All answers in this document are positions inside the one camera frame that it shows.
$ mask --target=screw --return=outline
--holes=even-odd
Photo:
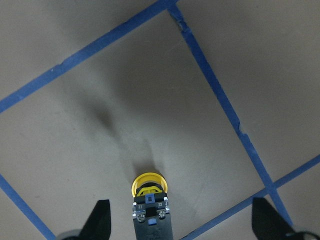
[[[146,215],[144,215],[143,213],[140,213],[138,215],[138,222],[143,223],[145,220],[146,220]]]
[[[166,217],[166,210],[160,210],[158,215],[160,219],[164,219]]]

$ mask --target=tape grid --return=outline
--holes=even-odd
[[[160,0],[152,4],[145,10],[136,14],[134,17],[130,18],[125,23],[117,26],[112,31],[106,33],[102,37],[98,38],[94,42],[90,43],[80,51],[76,52],[72,56],[68,57],[63,63],[56,65],[55,67],[49,69],[39,77],[35,78],[31,82],[24,85],[22,88],[13,92],[9,96],[0,100],[0,113],[9,109],[13,105],[22,101],[24,98],[28,97],[32,93],[36,92],[40,88],[44,87],[54,79],[63,75],[70,69],[74,68],[81,62],[87,60],[89,57],[95,53],[101,51],[111,43],[125,36],[127,33],[131,32],[135,28],[139,27],[141,24],[147,22],[151,18],[155,17],[157,14],[165,9],[168,9],[169,13],[173,16],[174,20],[177,22],[181,29],[181,34],[185,39],[187,45],[189,46],[192,55],[194,56],[196,62],[201,68],[204,76],[206,77],[209,85],[211,86],[213,92],[217,96],[217,99],[222,106],[225,114],[227,115],[233,129],[238,135],[240,141],[242,142],[245,150],[247,151],[254,167],[256,168],[265,188],[253,196],[245,199],[244,201],[238,203],[237,205],[231,207],[224,213],[213,218],[209,222],[195,229],[193,232],[182,238],[183,240],[191,240],[198,237],[200,234],[206,232],[207,230],[213,228],[217,224],[226,220],[227,218],[233,216],[244,208],[248,207],[252,203],[253,197],[264,197],[269,194],[276,205],[277,210],[282,216],[286,218],[288,222],[291,222],[290,217],[277,193],[277,188],[283,186],[294,178],[298,177],[305,171],[314,167],[320,163],[320,155],[308,161],[304,165],[298,167],[294,171],[290,172],[286,176],[280,178],[275,183],[272,182],[268,172],[266,171],[257,151],[252,145],[247,134],[240,131],[240,120],[234,111],[230,101],[228,100],[225,92],[223,91],[220,83],[218,82],[213,70],[211,69],[209,63],[207,62],[200,46],[197,43],[192,31],[184,21],[183,15],[175,5],[177,0]],[[27,205],[27,203],[19,196],[19,194],[10,186],[6,179],[0,174],[0,188],[5,192],[5,194],[13,201],[13,203],[23,212],[23,214],[31,221],[31,223],[43,234],[47,240],[54,240],[55,235],[50,231],[50,229],[41,221],[41,219],[33,212],[33,210]]]

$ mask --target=blue tape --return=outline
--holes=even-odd
[[[226,116],[228,117],[234,131],[236,132],[237,136],[239,137],[243,147],[245,148],[247,154],[249,155],[256,171],[258,172],[265,188],[267,189],[268,193],[273,200],[276,209],[282,215],[282,217],[289,223],[293,224],[289,214],[280,199],[280,196],[275,188],[272,179],[270,178],[265,166],[263,165],[255,147],[250,141],[250,138],[247,134],[242,133],[240,130],[240,120],[232,107],[227,95],[225,94],[223,88],[221,87],[217,77],[215,76],[212,68],[210,67],[204,53],[202,52],[196,38],[194,37],[191,29],[188,27],[187,23],[184,20],[184,17],[181,11],[178,9],[176,5],[172,5],[168,8],[169,13],[175,19],[177,24],[181,29],[181,34],[186,41],[187,45],[189,46],[193,57],[195,58],[196,62],[198,63],[202,73],[204,74],[206,80],[208,81],[210,87],[212,88],[213,92],[215,93],[221,107],[223,108]]]
[[[319,163],[320,163],[320,155],[316,156],[315,158],[306,162],[302,166],[298,167],[297,169],[295,169],[292,172],[288,173],[287,175],[283,176],[279,180],[275,181],[274,182],[275,187],[280,188],[281,186],[285,185],[286,183],[288,183],[291,180],[295,179],[296,177],[300,176],[305,171],[311,169],[312,167],[316,166]]]
[[[207,223],[203,224],[202,226],[198,227],[196,230],[190,232],[187,236],[181,238],[182,240],[192,240],[198,237],[199,235],[203,234],[204,232],[208,231],[209,229],[213,228],[214,226],[218,225],[219,223],[223,222],[224,220],[230,218],[231,216],[235,215],[236,213],[240,212],[241,210],[245,209],[246,207],[252,204],[253,198],[262,198],[268,194],[266,188],[257,192],[256,194],[248,197],[247,199],[243,200],[242,202],[238,203],[237,205],[229,208],[224,213],[216,216],[212,220],[208,221]]]
[[[7,180],[0,174],[0,188],[21,210],[21,212],[30,220],[30,222],[42,233],[47,240],[54,240],[56,236],[44,224],[44,222],[35,214],[27,203],[19,196]]]
[[[157,1],[156,3],[147,7],[145,10],[130,18],[125,23],[117,26],[110,32],[106,33],[105,35],[101,36],[89,45],[85,46],[80,51],[68,57],[63,63],[49,69],[42,75],[38,76],[31,82],[27,83],[26,85],[18,89],[17,91],[5,97],[0,101],[0,113],[9,109],[16,103],[28,97],[30,94],[34,93],[35,91],[47,85],[54,79],[63,75],[64,73],[74,68],[78,64],[82,63],[83,61],[85,61],[92,55],[96,54],[100,50],[104,49],[114,41],[120,39],[127,33],[131,32],[143,23],[155,17],[160,12],[165,10],[168,7],[168,4],[168,0]]]

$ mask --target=gray floor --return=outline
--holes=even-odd
[[[3,99],[155,1],[2,1]],[[320,154],[320,3],[177,6],[273,181]],[[168,182],[174,239],[264,189],[167,11],[0,114],[0,174],[58,236],[110,199],[111,239],[135,239],[131,183]],[[320,232],[319,166],[278,189]],[[0,192],[0,239],[45,239]],[[197,240],[254,240],[251,207]]]

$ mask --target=blue tab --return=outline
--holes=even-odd
[[[155,194],[154,193],[150,193],[150,194],[146,194],[145,195],[145,203],[146,204],[154,204],[155,201]]]
[[[148,224],[150,225],[157,225],[157,220],[155,218],[151,218],[148,220]]]

